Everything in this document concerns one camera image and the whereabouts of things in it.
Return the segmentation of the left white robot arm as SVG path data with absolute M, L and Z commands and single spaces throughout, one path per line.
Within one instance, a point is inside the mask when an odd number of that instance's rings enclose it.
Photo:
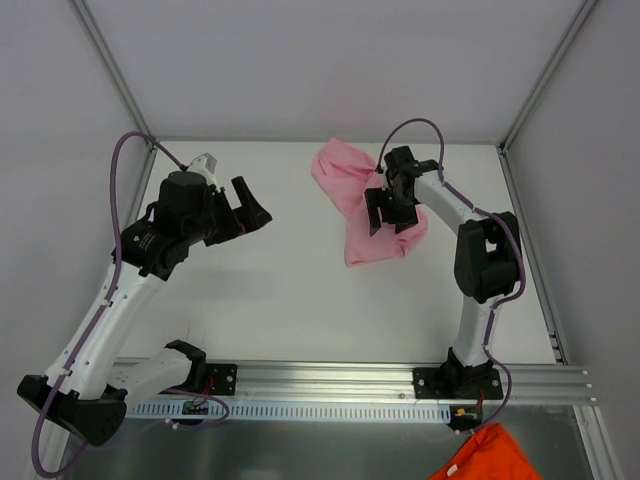
M 192 246 L 221 244 L 257 231 L 272 220 L 241 176 L 224 188 L 200 173 L 175 171 L 160 185 L 144 216 L 125 228 L 99 295 L 63 353 L 43 375 L 25 376 L 18 395 L 47 420 L 92 446 L 112 438 L 127 411 L 172 388 L 201 393 L 207 357 L 186 341 L 167 343 L 130 372 L 114 367 L 141 311 L 167 283 Z

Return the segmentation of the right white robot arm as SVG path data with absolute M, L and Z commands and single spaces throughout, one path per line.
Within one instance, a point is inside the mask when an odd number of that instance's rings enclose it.
M 400 234 L 418 222 L 418 208 L 431 209 L 456 235 L 454 278 L 463 295 L 458 333 L 444 363 L 433 371 L 415 369 L 419 398 L 500 398 L 502 390 L 491 356 L 500 306 L 521 295 L 524 268 L 519 223 L 509 212 L 476 207 L 444 178 L 440 163 L 418 161 L 407 146 L 386 153 L 383 183 L 364 194 L 367 233 L 384 226 Z

